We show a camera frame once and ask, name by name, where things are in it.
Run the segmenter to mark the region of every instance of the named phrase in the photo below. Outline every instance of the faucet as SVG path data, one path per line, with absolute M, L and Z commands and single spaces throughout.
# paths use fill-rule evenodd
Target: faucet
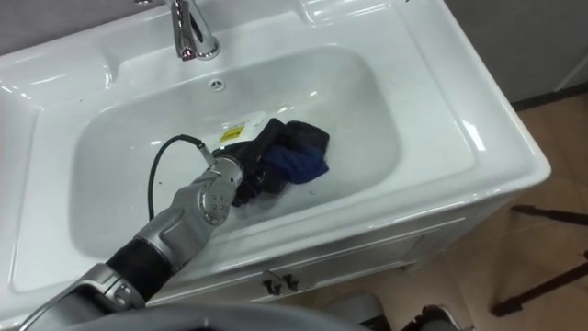
M 133 0 L 145 5 L 152 0 Z M 212 60 L 221 50 L 219 41 L 212 35 L 196 0 L 165 0 L 172 11 L 175 51 L 182 61 Z

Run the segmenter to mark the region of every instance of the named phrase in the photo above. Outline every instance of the tiled floor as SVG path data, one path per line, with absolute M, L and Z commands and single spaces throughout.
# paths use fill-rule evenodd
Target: tiled floor
M 588 212 L 588 95 L 519 115 L 553 170 L 512 204 Z M 282 303 L 320 308 L 341 294 L 372 290 L 386 293 L 380 299 L 395 330 L 430 303 L 444 303 L 463 326 L 480 331 L 583 330 L 588 277 L 529 303 L 522 313 L 495 318 L 488 306 L 582 264 L 585 250 L 588 227 L 515 215 L 505 207 L 424 268 L 382 272 Z

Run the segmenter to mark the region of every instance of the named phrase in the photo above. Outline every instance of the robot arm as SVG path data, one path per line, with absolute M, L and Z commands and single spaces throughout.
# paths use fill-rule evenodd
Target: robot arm
M 65 328 L 140 309 L 204 248 L 229 214 L 243 180 L 239 162 L 221 155 L 114 254 L 42 305 L 20 330 Z

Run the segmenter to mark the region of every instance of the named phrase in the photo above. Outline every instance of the sticker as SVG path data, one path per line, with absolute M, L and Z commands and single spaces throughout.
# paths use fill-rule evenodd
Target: sticker
M 220 143 L 224 143 L 224 142 L 229 141 L 231 139 L 239 138 L 239 136 L 241 135 L 241 132 L 243 132 L 243 129 L 245 129 L 244 125 L 240 125 L 240 126 L 228 129 L 222 135 L 222 137 L 220 137 Z

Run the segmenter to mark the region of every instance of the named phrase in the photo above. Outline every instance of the sink basin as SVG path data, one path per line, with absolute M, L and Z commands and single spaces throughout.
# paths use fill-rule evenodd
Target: sink basin
M 211 81 L 224 88 L 215 91 Z M 228 120 L 258 110 L 329 132 L 331 169 L 307 185 L 289 186 L 277 199 L 260 197 L 235 209 L 218 233 L 373 187 L 401 158 L 399 135 L 376 79 L 348 50 L 324 47 L 205 75 L 109 108 L 87 123 L 73 157 L 69 226 L 76 248 L 106 259 L 145 225 L 146 179 L 162 142 L 181 132 L 215 143 Z M 155 210 L 169 206 L 175 192 L 205 169 L 192 145 L 170 147 L 155 180 Z
M 185 133 L 214 143 L 252 112 L 328 131 L 331 170 L 232 209 L 160 298 L 549 173 L 443 2 L 224 0 L 201 9 L 221 46 L 212 61 L 176 58 L 165 7 L 0 60 L 0 328 L 147 223 L 162 142 Z M 155 209 L 204 166 L 192 146 L 170 147 Z

